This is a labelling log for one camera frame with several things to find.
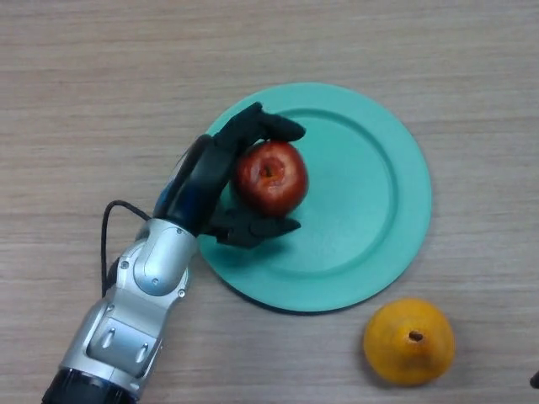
black cable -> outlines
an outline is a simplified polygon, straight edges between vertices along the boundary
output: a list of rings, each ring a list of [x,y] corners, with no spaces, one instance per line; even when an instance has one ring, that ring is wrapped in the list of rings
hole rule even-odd
[[[101,297],[105,296],[109,286],[109,282],[107,282],[107,227],[109,226],[110,212],[115,206],[123,206],[144,221],[149,221],[151,219],[150,215],[146,212],[124,200],[113,200],[105,208],[103,213],[103,224],[101,225]]]

plate rim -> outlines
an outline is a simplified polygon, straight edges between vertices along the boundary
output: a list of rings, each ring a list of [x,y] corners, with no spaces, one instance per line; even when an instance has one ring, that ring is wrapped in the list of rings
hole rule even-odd
[[[424,240],[428,235],[428,231],[429,231],[429,228],[430,228],[430,222],[431,222],[431,219],[432,219],[432,183],[431,183],[431,178],[430,178],[430,170],[429,170],[429,167],[428,167],[428,163],[427,163],[427,161],[426,161],[426,159],[424,157],[424,153],[420,148],[419,143],[415,140],[415,138],[410,133],[408,128],[401,122],[401,120],[394,113],[392,113],[389,109],[387,109],[382,104],[379,104],[377,101],[373,100],[372,98],[369,98],[369,97],[365,96],[362,93],[358,93],[358,92],[356,92],[355,90],[353,90],[351,88],[340,87],[340,86],[337,86],[337,85],[334,85],[334,84],[328,84],[328,83],[325,83],[325,82],[288,82],[288,83],[283,83],[283,84],[280,84],[280,85],[277,85],[277,86],[262,88],[259,91],[256,91],[255,93],[252,93],[252,94],[248,95],[247,97],[242,98],[241,100],[237,101],[235,104],[230,106],[228,109],[223,111],[214,120],[214,122],[211,124],[210,128],[208,129],[208,131],[206,133],[209,133],[210,135],[214,135],[218,130],[220,130],[222,128],[224,123],[226,123],[227,120],[232,115],[236,114],[237,112],[239,112],[239,110],[241,110],[242,108],[245,108],[246,106],[248,106],[252,102],[261,101],[262,104],[266,104],[266,102],[263,100],[263,98],[271,97],[273,93],[278,93],[278,92],[283,91],[283,90],[289,91],[291,89],[300,90],[300,91],[307,92],[307,93],[312,91],[312,90],[314,90],[314,91],[322,90],[324,92],[328,91],[330,93],[337,94],[339,96],[349,97],[350,99],[355,101],[355,103],[350,103],[350,107],[353,107],[355,105],[355,107],[357,108],[358,104],[365,103],[365,105],[363,105],[361,108],[365,107],[366,109],[372,109],[374,112],[376,112],[377,114],[379,114],[382,117],[380,119],[381,121],[387,120],[388,122],[386,122],[386,123],[389,123],[390,126],[393,125],[394,130],[398,130],[398,131],[402,132],[399,135],[406,135],[403,138],[406,138],[408,140],[408,142],[411,141],[410,144],[413,146],[412,150],[414,150],[416,152],[415,157],[419,157],[419,158],[414,159],[415,165],[419,169],[419,171],[422,171],[422,174],[424,175],[423,179],[426,180],[425,183],[423,184],[424,185],[423,191],[425,192],[425,194],[423,195],[425,197],[425,200],[424,200],[424,203],[425,203],[424,213],[426,213],[426,215],[423,215],[422,226],[420,226],[420,228],[418,229],[419,231],[416,232],[415,238],[417,239],[417,242],[413,246],[410,246],[410,247],[407,248],[407,250],[413,251],[413,252],[409,254],[409,257],[402,258],[402,264],[401,264],[401,266],[403,267],[402,269],[399,269],[397,271],[392,271],[391,272],[392,275],[388,276],[388,279],[384,279],[383,281],[379,282],[379,284],[381,286],[376,287],[376,288],[372,288],[372,287],[368,288],[369,292],[364,293],[364,294],[358,294],[358,295],[362,295],[362,296],[350,298],[349,301],[347,301],[345,303],[341,302],[341,303],[338,303],[336,305],[335,304],[329,305],[329,304],[326,303],[326,304],[323,304],[323,305],[320,305],[320,306],[316,306],[316,305],[313,305],[313,304],[311,304],[311,305],[305,304],[303,306],[295,305],[293,303],[293,301],[292,301],[292,304],[291,304],[290,301],[283,302],[282,299],[280,299],[280,298],[278,298],[278,299],[276,299],[274,301],[272,301],[272,299],[269,299],[269,300],[268,299],[262,299],[261,300],[259,297],[257,298],[256,296],[253,296],[253,295],[249,294],[245,290],[243,290],[241,288],[238,288],[237,284],[234,284],[230,279],[227,279],[226,277],[222,276],[219,269],[214,266],[214,264],[211,262],[210,259],[208,259],[208,257],[206,256],[206,254],[203,251],[203,250],[205,250],[205,248],[203,247],[205,238],[201,238],[201,240],[200,240],[200,252],[201,252],[201,255],[204,258],[204,260],[206,262],[208,262],[208,264],[212,268],[212,271],[221,279],[222,282],[224,282],[228,287],[230,287],[232,290],[235,290],[240,295],[247,296],[250,300],[257,301],[262,306],[272,307],[272,308],[274,308],[276,310],[279,310],[279,311],[304,312],[304,313],[327,312],[327,311],[340,310],[340,309],[344,309],[344,308],[359,304],[362,301],[370,299],[371,297],[373,297],[373,296],[379,294],[380,292],[382,292],[383,290],[385,290],[387,287],[389,287],[391,284],[393,284],[403,273],[405,273],[407,271],[407,269],[409,268],[411,262],[413,262],[413,260],[417,257],[421,247],[424,244]],[[296,106],[296,109],[305,109],[305,108],[307,108],[305,105]],[[337,114],[339,114],[341,116],[344,116],[346,119],[352,120],[356,124],[363,127],[371,136],[374,137],[375,141],[378,141],[381,144],[382,150],[387,154],[387,157],[389,158],[389,162],[392,164],[392,168],[393,168],[393,161],[394,161],[394,156],[392,156],[393,153],[392,152],[391,153],[387,152],[386,147],[384,147],[385,142],[380,141],[380,135],[377,134],[378,130],[370,130],[369,129],[372,122],[369,122],[369,120],[358,121],[356,119],[356,117],[354,117],[354,115],[358,114],[357,111],[356,112],[352,111],[353,114],[345,114],[345,113],[339,112],[339,109],[338,110],[333,110],[333,109],[331,109],[331,108],[329,108],[327,106],[323,107],[323,108],[328,112],[337,113]],[[269,112],[280,112],[280,111],[288,110],[288,109],[283,107],[280,111],[275,111],[274,109],[267,109],[267,108],[265,108],[265,106],[264,106],[264,109],[269,111]]]

black robotic finger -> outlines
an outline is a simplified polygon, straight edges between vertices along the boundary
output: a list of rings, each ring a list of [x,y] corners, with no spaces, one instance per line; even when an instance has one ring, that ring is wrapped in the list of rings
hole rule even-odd
[[[270,238],[284,236],[301,227],[298,221],[288,218],[266,218],[250,210],[216,212],[205,234],[214,236],[220,244],[253,248]]]
[[[282,115],[268,114],[261,111],[259,122],[267,132],[267,137],[264,137],[264,139],[299,141],[305,135],[305,128],[303,126]]]
[[[259,114],[261,103],[254,103],[235,114],[214,136],[218,146],[243,152],[260,139]]]
[[[299,221],[289,218],[256,219],[249,225],[249,231],[254,237],[274,238],[284,236],[302,227]]]

black fingertip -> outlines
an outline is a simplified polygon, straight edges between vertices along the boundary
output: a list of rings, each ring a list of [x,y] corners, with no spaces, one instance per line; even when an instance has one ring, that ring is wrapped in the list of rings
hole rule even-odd
[[[284,116],[262,113],[260,124],[268,130],[268,137],[278,141],[299,141],[305,135],[305,128]]]
[[[534,389],[539,389],[539,372],[535,373],[530,379],[530,386]]]

wooden table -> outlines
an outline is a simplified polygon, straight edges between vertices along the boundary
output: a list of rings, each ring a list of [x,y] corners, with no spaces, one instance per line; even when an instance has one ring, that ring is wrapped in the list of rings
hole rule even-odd
[[[229,105],[323,81],[385,104],[424,150],[428,240],[387,291],[284,316],[197,258],[143,402],[539,402],[537,0],[0,0],[0,402],[37,403],[99,298],[103,208],[145,210],[179,154]],[[140,223],[111,221],[110,256]],[[381,388],[362,327],[399,296],[439,305],[445,377]]]

